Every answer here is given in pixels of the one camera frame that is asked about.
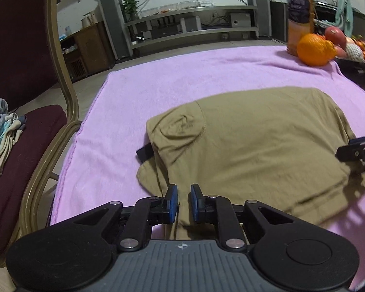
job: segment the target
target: wooden cabinet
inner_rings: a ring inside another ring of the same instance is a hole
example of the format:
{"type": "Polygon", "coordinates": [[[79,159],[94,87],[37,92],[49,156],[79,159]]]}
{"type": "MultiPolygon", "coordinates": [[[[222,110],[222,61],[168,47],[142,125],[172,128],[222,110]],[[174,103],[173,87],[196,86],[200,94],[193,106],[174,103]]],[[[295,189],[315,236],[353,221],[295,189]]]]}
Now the wooden cabinet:
{"type": "Polygon", "coordinates": [[[83,28],[61,41],[63,48],[74,44],[78,49],[64,54],[73,81],[111,69],[115,65],[114,54],[103,22],[83,28]]]}

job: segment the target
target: red apple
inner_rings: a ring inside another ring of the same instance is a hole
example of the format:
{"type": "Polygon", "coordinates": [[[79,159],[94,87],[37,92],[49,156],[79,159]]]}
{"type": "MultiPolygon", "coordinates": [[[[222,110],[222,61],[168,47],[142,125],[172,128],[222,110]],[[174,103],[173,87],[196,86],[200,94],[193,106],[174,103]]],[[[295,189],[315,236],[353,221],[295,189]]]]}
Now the red apple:
{"type": "Polygon", "coordinates": [[[330,26],[325,31],[325,37],[334,45],[339,45],[342,49],[346,48],[347,40],[345,34],[337,27],[330,26]]]}
{"type": "Polygon", "coordinates": [[[334,46],[335,50],[337,51],[337,57],[340,58],[346,58],[347,54],[346,52],[339,46],[334,46]]]}

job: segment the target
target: stack of clothes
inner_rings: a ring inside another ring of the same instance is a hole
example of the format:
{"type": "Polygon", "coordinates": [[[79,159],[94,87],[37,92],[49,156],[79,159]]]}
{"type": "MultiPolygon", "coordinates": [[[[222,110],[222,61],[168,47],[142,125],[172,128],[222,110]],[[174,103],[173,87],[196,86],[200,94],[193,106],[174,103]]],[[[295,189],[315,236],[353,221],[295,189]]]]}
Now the stack of clothes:
{"type": "Polygon", "coordinates": [[[26,127],[26,117],[8,113],[8,104],[0,99],[0,175],[3,171],[12,146],[14,146],[26,127]]]}

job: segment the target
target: juice bottle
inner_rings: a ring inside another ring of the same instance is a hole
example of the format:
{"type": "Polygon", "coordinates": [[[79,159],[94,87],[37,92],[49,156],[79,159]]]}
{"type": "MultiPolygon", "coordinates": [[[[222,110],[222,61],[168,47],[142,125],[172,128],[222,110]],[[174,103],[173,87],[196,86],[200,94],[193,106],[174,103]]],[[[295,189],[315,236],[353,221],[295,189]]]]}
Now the juice bottle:
{"type": "Polygon", "coordinates": [[[288,53],[297,56],[297,44],[314,32],[313,0],[288,0],[288,53]]]}

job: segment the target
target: tall speaker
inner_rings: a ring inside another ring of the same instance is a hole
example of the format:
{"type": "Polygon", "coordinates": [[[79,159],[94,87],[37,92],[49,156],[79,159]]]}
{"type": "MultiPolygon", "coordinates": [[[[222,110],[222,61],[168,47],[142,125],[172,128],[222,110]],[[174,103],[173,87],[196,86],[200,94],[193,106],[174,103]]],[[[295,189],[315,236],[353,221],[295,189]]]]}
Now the tall speaker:
{"type": "Polygon", "coordinates": [[[272,36],[272,24],[271,24],[271,0],[247,0],[249,5],[257,6],[257,24],[259,37],[271,37],[272,36]]]}
{"type": "Polygon", "coordinates": [[[288,42],[288,5],[271,1],[272,38],[288,42]]]}
{"type": "Polygon", "coordinates": [[[98,0],[105,28],[116,60],[131,57],[131,40],[125,28],[121,0],[98,0]]]}

